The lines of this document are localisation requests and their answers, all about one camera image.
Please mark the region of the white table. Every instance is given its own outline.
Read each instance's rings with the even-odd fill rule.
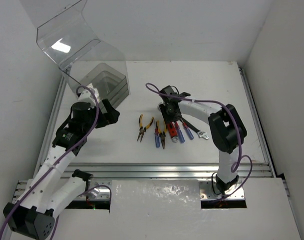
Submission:
[[[53,240],[300,240],[280,178],[244,190],[247,208],[201,209],[196,180],[113,181],[111,213],[64,210]]]
[[[152,116],[157,120],[162,120],[161,113],[157,110],[157,104],[161,99],[145,87],[147,82],[156,84],[159,89],[167,85],[175,85],[179,91],[188,92],[197,99],[218,100],[225,104],[233,104],[248,132],[243,144],[243,152],[256,162],[265,161],[236,62],[128,61],[127,69],[130,95],[117,108],[121,113],[118,123],[95,129],[74,163],[203,164],[218,162],[218,150],[212,142],[209,126],[190,116],[184,117],[198,129],[208,132],[209,140],[199,139],[194,134],[194,140],[190,141],[182,128],[186,140],[184,144],[173,143],[167,134],[165,150],[156,149],[152,126],[145,133],[142,143],[136,142],[140,114],[144,114],[143,124],[145,125]],[[80,64],[79,67],[74,65],[71,73],[82,74],[84,71],[88,72],[90,69],[84,70],[84,66]],[[66,119],[70,106],[75,101],[74,94],[66,86],[54,129],[57,129]]]

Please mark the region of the transparent acrylic shield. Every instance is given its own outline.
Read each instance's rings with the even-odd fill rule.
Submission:
[[[98,100],[110,100],[117,107],[129,94],[124,54],[100,40],[86,23],[80,0],[37,28],[40,49],[63,72],[76,94],[79,85],[92,84]]]

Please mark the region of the pliers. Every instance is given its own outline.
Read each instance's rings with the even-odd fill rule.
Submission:
[[[140,139],[141,137],[141,142],[142,142],[142,139],[143,139],[143,136],[144,136],[144,133],[146,132],[146,130],[148,130],[148,128],[152,125],[153,121],[154,121],[154,118],[152,117],[150,123],[148,125],[146,125],[146,127],[143,128],[143,125],[142,125],[142,118],[143,118],[143,114],[141,114],[140,116],[140,119],[138,121],[138,124],[140,125],[140,132],[138,133],[138,137],[137,137],[137,141]]]
[[[165,125],[165,122],[164,122],[164,126],[165,126],[164,127],[164,131],[161,131],[158,126],[159,126],[159,122],[156,121],[156,128],[157,128],[157,131],[158,131],[158,135],[161,138],[162,147],[163,147],[163,149],[165,149],[165,137],[166,137],[166,125]]]

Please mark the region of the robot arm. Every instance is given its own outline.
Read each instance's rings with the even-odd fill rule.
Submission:
[[[86,143],[84,137],[93,127],[96,111],[99,111],[99,117],[95,128],[102,128],[118,121],[119,112],[112,107],[108,100],[103,99],[101,102],[104,104],[106,113],[93,108],[91,94],[85,90],[80,94],[79,101],[72,105],[68,118],[56,131],[46,160],[18,201],[25,196],[31,186],[41,178],[43,180],[19,206],[9,202],[3,209],[3,214],[7,217],[14,206],[17,207],[8,221],[13,232],[33,239],[45,240],[50,235],[58,215],[78,195],[88,190],[92,175],[75,170],[70,179],[54,192],[65,169]],[[66,154],[76,144],[78,146]],[[66,154],[65,157],[57,162],[63,154]]]
[[[173,95],[181,98],[189,97],[190,94],[183,92],[177,94],[170,86],[163,88],[160,93]],[[236,130],[229,115],[224,109],[216,104],[183,101],[176,98],[161,96],[164,104],[160,105],[165,123],[176,122],[182,118],[182,114],[193,116],[210,126],[212,139],[219,150],[219,168],[216,175],[218,190],[224,194],[232,185],[238,181],[237,172],[232,172],[232,165],[238,159],[238,142]],[[231,104],[226,105],[232,113],[241,136],[241,142],[247,135],[247,131],[241,121],[236,109]]]

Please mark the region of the white tabletop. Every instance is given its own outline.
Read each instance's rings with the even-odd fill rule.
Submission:
[[[300,240],[280,178],[250,178],[247,208],[201,209],[197,180],[116,180],[111,189],[111,213],[64,210],[53,240]]]
[[[209,126],[184,116],[198,129],[208,132],[210,139],[189,140],[182,129],[185,143],[173,143],[167,134],[165,150],[155,148],[154,128],[147,130],[143,141],[136,142],[140,114],[146,125],[153,116],[162,120],[157,105],[161,99],[150,92],[145,84],[154,83],[159,89],[175,85],[180,92],[188,92],[202,100],[218,100],[236,107],[248,132],[243,144],[244,154],[257,162],[264,162],[259,138],[236,62],[218,61],[128,61],[130,95],[117,108],[118,123],[95,129],[82,148],[76,163],[217,163],[218,150],[214,146]],[[77,65],[72,71],[77,72]],[[67,86],[64,92],[55,129],[69,114],[76,98]]]

